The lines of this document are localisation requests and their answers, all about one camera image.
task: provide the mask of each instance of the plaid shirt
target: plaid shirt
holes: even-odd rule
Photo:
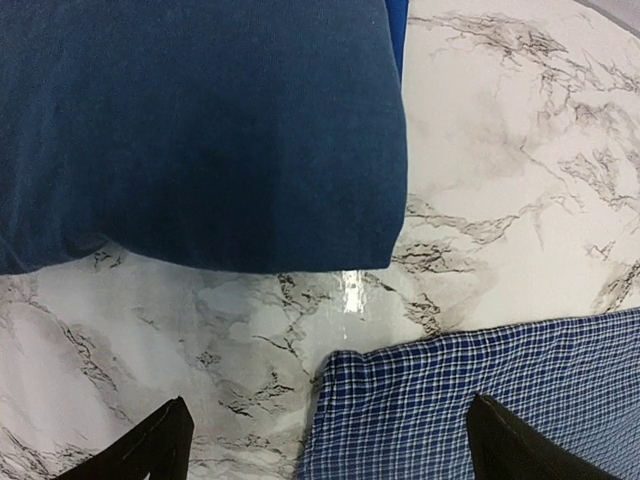
[[[472,479],[465,416],[478,392],[571,453],[640,478],[640,309],[336,352],[298,478]]]

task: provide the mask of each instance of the blue towel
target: blue towel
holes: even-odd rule
[[[476,393],[601,469],[640,478],[640,309],[334,353],[298,478],[471,480]]]
[[[398,72],[402,76],[402,63],[404,60],[404,40],[407,32],[407,16],[409,15],[409,0],[385,0],[389,14],[389,28],[391,30],[391,42],[393,54],[396,58]]]
[[[237,272],[389,265],[407,139],[384,0],[1,8],[0,274],[105,241]]]

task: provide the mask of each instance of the marble surface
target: marble surface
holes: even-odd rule
[[[640,306],[640,42],[570,0],[413,0],[410,198],[386,271],[195,271],[110,247],[0,278],[0,478],[173,396],[193,479],[287,479],[323,359]]]

